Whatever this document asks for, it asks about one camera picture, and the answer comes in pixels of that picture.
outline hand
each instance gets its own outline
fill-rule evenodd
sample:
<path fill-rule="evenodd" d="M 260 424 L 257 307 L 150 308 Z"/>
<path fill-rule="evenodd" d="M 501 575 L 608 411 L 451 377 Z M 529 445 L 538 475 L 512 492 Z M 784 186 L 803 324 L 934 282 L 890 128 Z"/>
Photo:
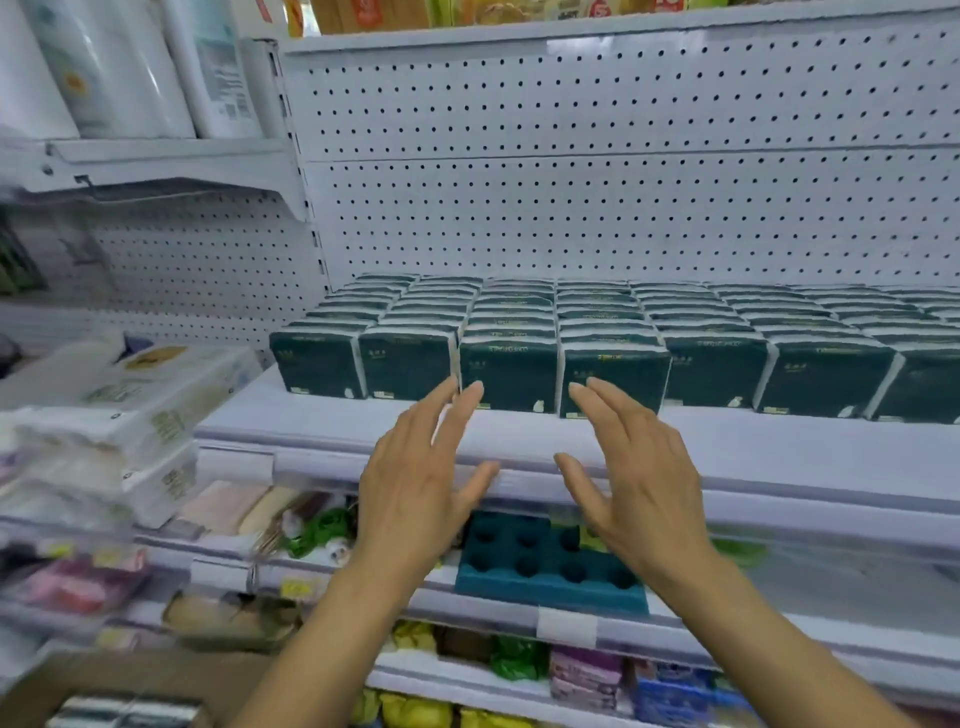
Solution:
<path fill-rule="evenodd" d="M 700 475 L 680 433 L 602 379 L 591 377 L 586 387 L 571 383 L 570 396 L 593 424 L 612 491 L 610 497 L 602 494 L 576 458 L 557 453 L 564 483 L 587 523 L 661 596 L 709 570 L 716 551 Z"/>
<path fill-rule="evenodd" d="M 456 393 L 452 376 L 400 415 L 377 441 L 360 476 L 350 564 L 388 583 L 399 580 L 408 597 L 450 547 L 500 469 L 498 463 L 481 463 L 462 490 L 452 490 L 457 447 L 483 397 L 483 383 L 473 382 L 453 400 L 437 430 L 444 406 Z"/>

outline left hand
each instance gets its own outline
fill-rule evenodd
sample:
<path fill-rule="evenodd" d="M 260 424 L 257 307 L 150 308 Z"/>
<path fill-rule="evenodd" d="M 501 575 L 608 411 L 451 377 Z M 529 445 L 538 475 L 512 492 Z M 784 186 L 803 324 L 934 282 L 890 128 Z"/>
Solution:
<path fill-rule="evenodd" d="M 452 376 L 400 415 L 377 441 L 360 476 L 357 542 L 349 565 L 395 583 L 407 597 L 450 547 L 500 470 L 499 463 L 481 463 L 463 489 L 453 490 L 457 447 L 483 397 L 483 383 L 456 393 Z"/>

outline price tag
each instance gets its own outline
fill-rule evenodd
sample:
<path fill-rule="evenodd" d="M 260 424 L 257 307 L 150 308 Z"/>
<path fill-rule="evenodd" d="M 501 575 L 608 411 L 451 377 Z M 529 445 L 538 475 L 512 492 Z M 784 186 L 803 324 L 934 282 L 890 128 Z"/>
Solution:
<path fill-rule="evenodd" d="M 140 644 L 140 635 L 135 629 L 104 627 L 97 635 L 96 644 L 101 649 L 133 650 Z"/>
<path fill-rule="evenodd" d="M 143 571 L 147 565 L 147 549 L 135 546 L 103 546 L 93 552 L 93 566 L 98 569 Z"/>
<path fill-rule="evenodd" d="M 287 576 L 280 582 L 280 597 L 293 601 L 312 601 L 317 597 L 320 579 L 301 579 Z"/>
<path fill-rule="evenodd" d="M 68 559 L 76 550 L 68 541 L 41 541 L 36 545 L 36 555 L 41 559 Z"/>

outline perforated shelf backboard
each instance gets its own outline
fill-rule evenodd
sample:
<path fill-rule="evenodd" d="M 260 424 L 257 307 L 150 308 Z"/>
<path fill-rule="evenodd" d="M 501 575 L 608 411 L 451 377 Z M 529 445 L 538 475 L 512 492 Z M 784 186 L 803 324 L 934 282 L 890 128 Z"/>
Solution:
<path fill-rule="evenodd" d="M 956 8 L 459 37 L 282 57 L 334 287 L 960 277 Z"/>
<path fill-rule="evenodd" d="M 327 285 L 309 225 L 274 193 L 21 208 L 11 218 L 56 303 L 288 321 Z M 84 232 L 106 256 L 106 280 L 63 244 Z"/>

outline pink packaging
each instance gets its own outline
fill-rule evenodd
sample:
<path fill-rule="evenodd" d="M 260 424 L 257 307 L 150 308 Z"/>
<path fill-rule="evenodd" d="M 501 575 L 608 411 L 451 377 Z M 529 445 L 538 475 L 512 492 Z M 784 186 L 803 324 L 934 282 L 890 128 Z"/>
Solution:
<path fill-rule="evenodd" d="M 587 691 L 616 695 L 623 680 L 623 658 L 580 647 L 554 647 L 550 676 Z"/>
<path fill-rule="evenodd" d="M 616 692 L 612 695 L 582 688 L 579 685 L 561 680 L 558 677 L 550 678 L 550 694 L 557 700 L 573 703 L 584 708 L 611 711 L 616 708 Z"/>

